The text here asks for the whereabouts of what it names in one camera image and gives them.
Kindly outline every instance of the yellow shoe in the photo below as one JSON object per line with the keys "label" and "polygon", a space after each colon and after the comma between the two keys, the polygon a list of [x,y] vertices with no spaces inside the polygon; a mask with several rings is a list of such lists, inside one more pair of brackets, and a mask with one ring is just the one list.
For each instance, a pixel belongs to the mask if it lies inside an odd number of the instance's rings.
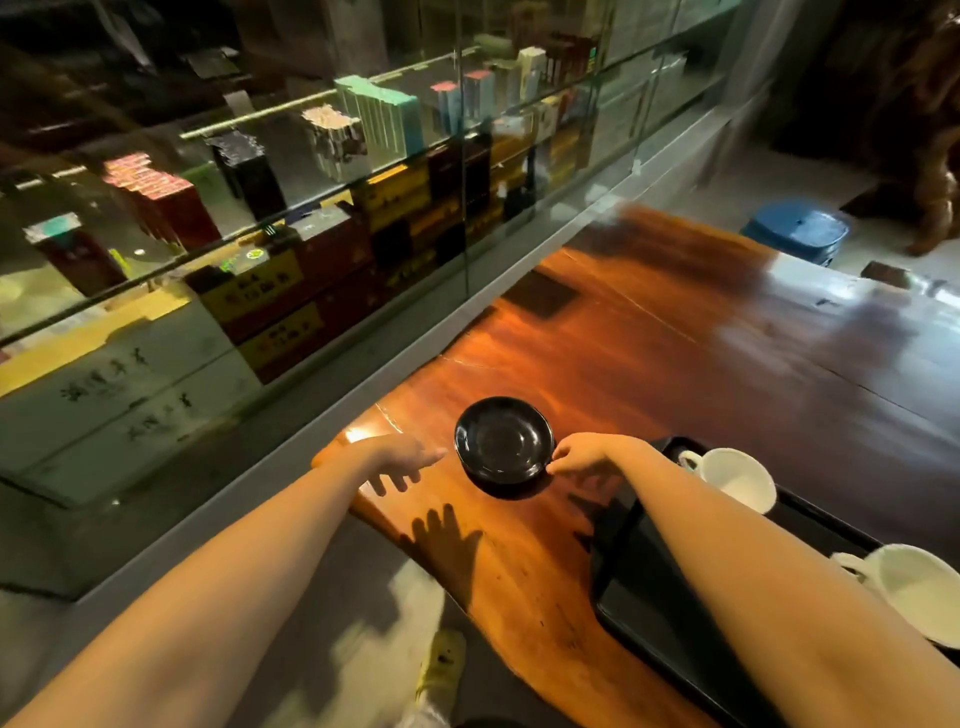
{"label": "yellow shoe", "polygon": [[466,665],[467,639],[463,633],[455,629],[438,631],[430,644],[430,653],[420,666],[417,705],[426,703],[449,721]]}

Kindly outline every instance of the white mug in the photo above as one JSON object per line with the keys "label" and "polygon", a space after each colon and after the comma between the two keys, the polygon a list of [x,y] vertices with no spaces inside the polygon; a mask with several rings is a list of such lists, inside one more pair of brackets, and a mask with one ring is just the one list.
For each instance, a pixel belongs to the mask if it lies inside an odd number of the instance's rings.
{"label": "white mug", "polygon": [[960,573],[916,546],[887,544],[867,558],[830,558],[900,613],[931,642],[960,649]]}
{"label": "white mug", "polygon": [[746,452],[717,448],[698,455],[687,449],[677,460],[686,470],[758,513],[767,513],[777,502],[774,479]]}

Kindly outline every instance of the forearm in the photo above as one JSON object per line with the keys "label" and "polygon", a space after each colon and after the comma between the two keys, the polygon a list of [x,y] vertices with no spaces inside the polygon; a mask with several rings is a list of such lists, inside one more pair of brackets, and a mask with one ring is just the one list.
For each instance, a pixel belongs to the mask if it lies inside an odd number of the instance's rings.
{"label": "forearm", "polygon": [[609,442],[687,581],[791,725],[906,724],[957,690],[955,669],[821,554],[647,444]]}
{"label": "forearm", "polygon": [[342,449],[171,570],[11,726],[223,724],[375,469],[371,443]]}

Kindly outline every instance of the black saucer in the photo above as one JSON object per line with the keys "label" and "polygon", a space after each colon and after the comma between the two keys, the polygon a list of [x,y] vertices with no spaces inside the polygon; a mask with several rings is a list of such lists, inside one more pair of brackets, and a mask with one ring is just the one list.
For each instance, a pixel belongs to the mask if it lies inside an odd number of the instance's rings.
{"label": "black saucer", "polygon": [[523,485],[543,474],[556,447],[546,418],[513,397],[474,402],[457,421],[453,442],[467,475],[496,487]]}

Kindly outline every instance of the glass display case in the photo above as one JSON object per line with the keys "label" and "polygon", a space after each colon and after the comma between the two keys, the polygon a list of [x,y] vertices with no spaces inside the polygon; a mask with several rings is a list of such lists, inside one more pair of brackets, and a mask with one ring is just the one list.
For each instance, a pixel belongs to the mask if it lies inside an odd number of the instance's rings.
{"label": "glass display case", "polygon": [[82,595],[534,250],[738,9],[169,5],[0,2],[11,588]]}

